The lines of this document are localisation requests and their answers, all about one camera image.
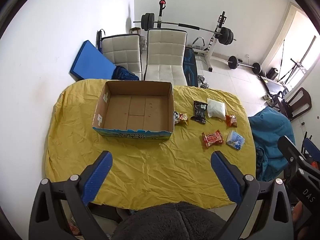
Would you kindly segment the light blue tissue packet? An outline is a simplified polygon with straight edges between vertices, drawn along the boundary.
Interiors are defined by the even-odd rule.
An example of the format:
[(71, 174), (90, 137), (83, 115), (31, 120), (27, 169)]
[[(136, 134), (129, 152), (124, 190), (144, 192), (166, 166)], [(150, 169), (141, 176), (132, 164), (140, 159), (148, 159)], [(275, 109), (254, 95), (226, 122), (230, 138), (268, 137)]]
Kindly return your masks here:
[(240, 134), (236, 133), (236, 131), (231, 131), (228, 134), (228, 137), (226, 140), (226, 144), (228, 146), (231, 146), (236, 150), (241, 150), (244, 143), (245, 143), (245, 139)]

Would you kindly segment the small red snack packet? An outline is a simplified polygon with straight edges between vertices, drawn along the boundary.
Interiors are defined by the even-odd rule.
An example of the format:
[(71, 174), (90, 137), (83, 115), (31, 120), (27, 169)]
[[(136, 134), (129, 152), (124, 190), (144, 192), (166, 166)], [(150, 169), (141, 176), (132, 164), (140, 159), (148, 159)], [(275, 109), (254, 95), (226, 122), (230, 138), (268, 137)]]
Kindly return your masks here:
[(237, 123), (236, 116), (234, 114), (226, 115), (226, 124), (228, 127), (237, 127), (238, 123)]

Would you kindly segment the red floral wet-wipe packet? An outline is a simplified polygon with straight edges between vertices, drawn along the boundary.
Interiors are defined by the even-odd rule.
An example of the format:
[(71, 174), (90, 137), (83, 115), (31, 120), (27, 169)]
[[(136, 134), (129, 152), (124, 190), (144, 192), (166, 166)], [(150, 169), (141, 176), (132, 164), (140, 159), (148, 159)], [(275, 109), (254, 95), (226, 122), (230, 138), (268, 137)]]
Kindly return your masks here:
[(210, 148), (213, 145), (222, 145), (224, 143), (223, 136), (219, 130), (205, 134), (202, 133), (202, 140), (206, 148)]

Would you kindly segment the white soft pouch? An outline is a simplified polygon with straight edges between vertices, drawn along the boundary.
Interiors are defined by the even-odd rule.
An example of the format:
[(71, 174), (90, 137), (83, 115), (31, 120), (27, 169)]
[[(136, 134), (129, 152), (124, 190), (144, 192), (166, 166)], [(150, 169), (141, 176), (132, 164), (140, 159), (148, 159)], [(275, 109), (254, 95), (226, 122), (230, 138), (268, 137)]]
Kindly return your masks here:
[(207, 112), (209, 118), (226, 119), (226, 107), (224, 102), (207, 99)]

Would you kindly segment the black snack packet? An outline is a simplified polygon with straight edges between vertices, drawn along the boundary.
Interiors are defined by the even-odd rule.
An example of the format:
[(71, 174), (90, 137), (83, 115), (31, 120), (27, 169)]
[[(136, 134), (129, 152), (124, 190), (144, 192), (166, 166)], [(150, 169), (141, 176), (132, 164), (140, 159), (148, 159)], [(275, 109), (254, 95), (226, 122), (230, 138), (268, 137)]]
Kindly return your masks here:
[(194, 115), (190, 119), (196, 122), (199, 122), (201, 124), (205, 124), (207, 106), (208, 106), (207, 103), (194, 101), (193, 103)]

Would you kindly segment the yellow panda snack packet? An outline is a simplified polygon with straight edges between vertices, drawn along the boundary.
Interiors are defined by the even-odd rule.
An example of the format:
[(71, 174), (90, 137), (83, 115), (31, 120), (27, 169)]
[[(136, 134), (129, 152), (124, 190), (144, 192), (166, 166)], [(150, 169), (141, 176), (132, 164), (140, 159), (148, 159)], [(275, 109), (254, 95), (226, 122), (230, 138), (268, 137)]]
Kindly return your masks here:
[(187, 113), (180, 113), (180, 112), (174, 111), (174, 125), (187, 125), (188, 126)]

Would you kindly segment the dark wooden chair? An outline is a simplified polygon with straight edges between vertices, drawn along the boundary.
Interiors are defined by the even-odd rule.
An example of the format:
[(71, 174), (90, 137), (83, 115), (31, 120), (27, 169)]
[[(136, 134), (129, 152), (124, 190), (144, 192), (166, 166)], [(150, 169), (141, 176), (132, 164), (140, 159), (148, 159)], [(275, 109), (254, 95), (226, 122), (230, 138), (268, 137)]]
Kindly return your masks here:
[(287, 118), (293, 121), (312, 108), (311, 96), (300, 87), (289, 101), (284, 101), (284, 107)]

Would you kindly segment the chrome dumbbell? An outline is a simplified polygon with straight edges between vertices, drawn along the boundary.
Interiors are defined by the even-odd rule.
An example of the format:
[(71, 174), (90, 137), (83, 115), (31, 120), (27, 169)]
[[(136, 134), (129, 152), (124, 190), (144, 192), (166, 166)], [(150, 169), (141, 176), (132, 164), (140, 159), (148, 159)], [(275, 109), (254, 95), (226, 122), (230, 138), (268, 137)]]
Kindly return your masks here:
[(209, 84), (206, 83), (206, 79), (203, 75), (199, 75), (197, 80), (200, 88), (209, 89)]

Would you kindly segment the open cardboard box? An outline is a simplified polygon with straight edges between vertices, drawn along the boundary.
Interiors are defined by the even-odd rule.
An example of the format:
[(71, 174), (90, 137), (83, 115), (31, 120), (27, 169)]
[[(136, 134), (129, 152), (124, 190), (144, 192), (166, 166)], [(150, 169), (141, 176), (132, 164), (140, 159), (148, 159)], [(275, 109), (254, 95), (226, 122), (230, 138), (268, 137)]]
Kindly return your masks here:
[(106, 81), (92, 128), (105, 137), (168, 140), (174, 131), (172, 84)]

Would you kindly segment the black blue bench pad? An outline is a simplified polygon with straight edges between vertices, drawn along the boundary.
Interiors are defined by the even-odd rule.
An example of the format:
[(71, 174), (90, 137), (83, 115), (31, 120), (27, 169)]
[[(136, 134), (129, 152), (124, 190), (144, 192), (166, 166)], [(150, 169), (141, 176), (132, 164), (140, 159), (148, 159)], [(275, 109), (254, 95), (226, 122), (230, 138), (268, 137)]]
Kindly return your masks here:
[(183, 58), (183, 72), (188, 86), (198, 87), (198, 74), (195, 53), (192, 48), (185, 48)]

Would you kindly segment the blue foam mat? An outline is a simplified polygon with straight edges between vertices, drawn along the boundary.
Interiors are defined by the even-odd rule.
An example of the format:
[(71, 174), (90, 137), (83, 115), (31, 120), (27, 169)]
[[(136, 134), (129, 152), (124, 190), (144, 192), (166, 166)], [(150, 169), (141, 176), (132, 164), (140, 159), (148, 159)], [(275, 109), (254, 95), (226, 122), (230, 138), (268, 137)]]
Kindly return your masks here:
[(115, 69), (116, 65), (87, 40), (79, 49), (70, 73), (77, 80), (111, 79)]

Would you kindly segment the dark blue fuzzy cloth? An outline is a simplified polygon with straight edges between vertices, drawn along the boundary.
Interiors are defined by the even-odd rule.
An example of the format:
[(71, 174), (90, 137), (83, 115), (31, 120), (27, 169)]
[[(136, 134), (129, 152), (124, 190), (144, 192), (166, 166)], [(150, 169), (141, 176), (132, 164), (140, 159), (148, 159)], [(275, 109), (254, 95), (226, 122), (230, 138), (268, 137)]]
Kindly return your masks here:
[(113, 71), (112, 80), (129, 80), (129, 81), (139, 81), (139, 77), (128, 71), (123, 66), (116, 66)]

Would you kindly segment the white weight bench rack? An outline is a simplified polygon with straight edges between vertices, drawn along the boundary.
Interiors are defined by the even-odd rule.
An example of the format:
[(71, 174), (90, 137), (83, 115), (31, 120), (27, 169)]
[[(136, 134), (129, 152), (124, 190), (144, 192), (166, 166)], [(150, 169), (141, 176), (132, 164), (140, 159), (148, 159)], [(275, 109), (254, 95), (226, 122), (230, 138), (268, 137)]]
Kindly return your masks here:
[(213, 55), (214, 48), (218, 43), (222, 45), (227, 45), (230, 37), (229, 29), (223, 26), (227, 18), (225, 14), (226, 14), (225, 11), (223, 11), (220, 14), (214, 31), (209, 29), (199, 28), (199, 30), (212, 33), (212, 36), (209, 39), (208, 43), (205, 43), (205, 40), (203, 37), (197, 37), (190, 45), (190, 47), (195, 51), (196, 54), (201, 54), (204, 57), (204, 61), (207, 65), (209, 72), (213, 71), (210, 60)]

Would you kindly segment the right white padded chair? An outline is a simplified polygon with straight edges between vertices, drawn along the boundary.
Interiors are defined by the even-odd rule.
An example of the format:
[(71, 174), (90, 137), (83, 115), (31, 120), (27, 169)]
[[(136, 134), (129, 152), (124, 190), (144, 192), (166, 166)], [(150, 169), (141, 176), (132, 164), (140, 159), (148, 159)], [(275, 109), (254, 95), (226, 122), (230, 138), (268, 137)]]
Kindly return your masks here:
[(170, 82), (186, 86), (183, 59), (187, 32), (170, 28), (148, 30), (144, 81)]

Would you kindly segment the white padded chair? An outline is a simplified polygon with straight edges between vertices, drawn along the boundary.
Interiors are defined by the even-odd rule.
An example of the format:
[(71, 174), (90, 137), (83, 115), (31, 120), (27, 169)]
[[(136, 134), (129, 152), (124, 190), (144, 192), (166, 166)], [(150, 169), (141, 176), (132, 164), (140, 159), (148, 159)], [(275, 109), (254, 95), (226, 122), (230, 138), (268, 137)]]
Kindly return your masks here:
[(122, 66), (142, 79), (142, 61), (138, 34), (121, 34), (102, 38), (102, 54), (116, 66)]
[(148, 30), (144, 81), (170, 82), (186, 86), (183, 59), (187, 32), (170, 28)]

